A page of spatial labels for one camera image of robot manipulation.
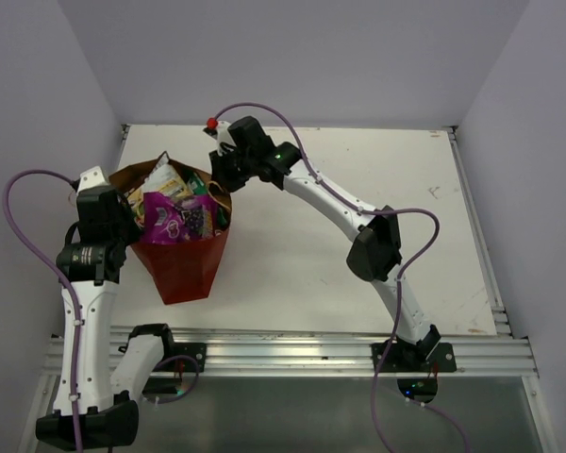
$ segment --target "metal frame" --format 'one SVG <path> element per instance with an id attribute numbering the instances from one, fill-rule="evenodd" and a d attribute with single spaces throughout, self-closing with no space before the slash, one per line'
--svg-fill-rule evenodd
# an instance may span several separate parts
<path id="1" fill-rule="evenodd" d="M 124 129 L 122 148 L 129 126 Z M 452 129 L 446 129 L 458 168 L 476 250 L 485 277 L 487 294 L 497 330 L 496 336 L 457 336 L 442 340 L 453 345 L 458 371 L 449 378 L 522 378 L 532 419 L 545 453 L 559 452 L 558 439 L 542 400 L 538 373 L 528 340 L 512 338 L 508 317 L 499 294 L 488 249 L 474 208 L 467 177 Z M 118 347 L 127 342 L 132 327 L 113 327 L 110 335 L 109 364 L 115 369 L 122 353 Z M 203 330 L 174 328 L 177 342 L 206 343 L 207 377 L 306 377 L 364 378 L 373 375 L 371 344 L 389 337 L 381 334 L 334 332 L 273 332 L 248 330 Z M 35 420 L 46 414 L 58 383 L 62 363 L 63 341 L 53 339 L 49 345 L 37 392 L 27 418 L 18 453 L 36 450 Z M 152 377 L 169 377 L 154 373 Z M 417 377 L 419 374 L 392 373 L 381 378 Z"/>

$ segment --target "candy wrapper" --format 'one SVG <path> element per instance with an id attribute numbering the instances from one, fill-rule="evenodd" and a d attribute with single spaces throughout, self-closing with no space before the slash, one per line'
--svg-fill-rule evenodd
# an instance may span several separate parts
<path id="1" fill-rule="evenodd" d="M 170 198 L 183 198 L 192 195 L 187 184 L 169 163 L 165 163 L 154 170 L 141 185 L 141 190 L 143 193 L 160 192 Z"/>
<path id="2" fill-rule="evenodd" d="M 192 173 L 191 177 L 187 181 L 187 186 L 195 195 L 209 194 L 208 186 L 195 172 Z M 216 226 L 217 229 L 225 228 L 228 225 L 226 211 L 227 210 L 222 206 L 218 206 L 216 211 L 216 224 L 218 224 Z"/>
<path id="3" fill-rule="evenodd" d="M 144 243 L 184 243 L 214 236 L 217 203 L 209 195 L 174 199 L 145 193 Z"/>

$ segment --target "gray floor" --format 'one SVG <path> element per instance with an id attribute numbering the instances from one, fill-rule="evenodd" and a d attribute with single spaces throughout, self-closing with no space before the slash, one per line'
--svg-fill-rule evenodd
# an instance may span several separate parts
<path id="1" fill-rule="evenodd" d="M 394 386 L 380 379 L 378 408 L 396 451 L 464 451 L 452 425 L 386 391 Z M 136 443 L 115 453 L 382 452 L 369 391 L 365 378 L 204 378 L 178 403 L 143 406 Z M 474 453 L 541 452 L 518 378 L 442 379 L 432 404 L 464 426 Z"/>

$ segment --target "red paper bag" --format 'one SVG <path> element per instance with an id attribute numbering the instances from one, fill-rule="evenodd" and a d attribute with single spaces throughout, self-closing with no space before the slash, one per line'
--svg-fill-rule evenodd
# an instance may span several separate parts
<path id="1" fill-rule="evenodd" d="M 112 175 L 110 182 L 123 193 L 136 189 L 151 173 L 156 162 L 157 159 L 153 159 L 129 165 Z M 190 172 L 195 172 L 207 184 L 211 180 L 211 176 L 201 170 L 175 160 L 170 160 L 170 164 L 184 180 L 188 180 Z M 212 195 L 230 211 L 231 199 L 228 193 L 212 193 Z M 211 239 L 169 245 L 134 243 L 132 250 L 153 277 L 163 303 L 170 305 L 209 296 L 227 237 L 228 227 Z"/>

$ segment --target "gray wall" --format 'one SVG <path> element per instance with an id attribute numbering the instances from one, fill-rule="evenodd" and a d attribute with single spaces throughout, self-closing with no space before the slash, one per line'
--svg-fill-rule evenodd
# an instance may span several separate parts
<path id="1" fill-rule="evenodd" d="M 0 199 L 24 169 L 75 176 L 114 160 L 119 125 L 56 1 L 0 0 Z M 75 217 L 68 186 L 35 176 L 15 188 L 24 231 L 55 256 Z M 0 452 L 16 451 L 53 327 L 57 279 L 16 240 L 0 204 Z"/>
<path id="2" fill-rule="evenodd" d="M 242 100 L 318 126 L 456 125 L 527 0 L 60 0 L 118 117 Z"/>
<path id="3" fill-rule="evenodd" d="M 509 320 L 566 451 L 566 0 L 531 0 L 459 128 Z"/>

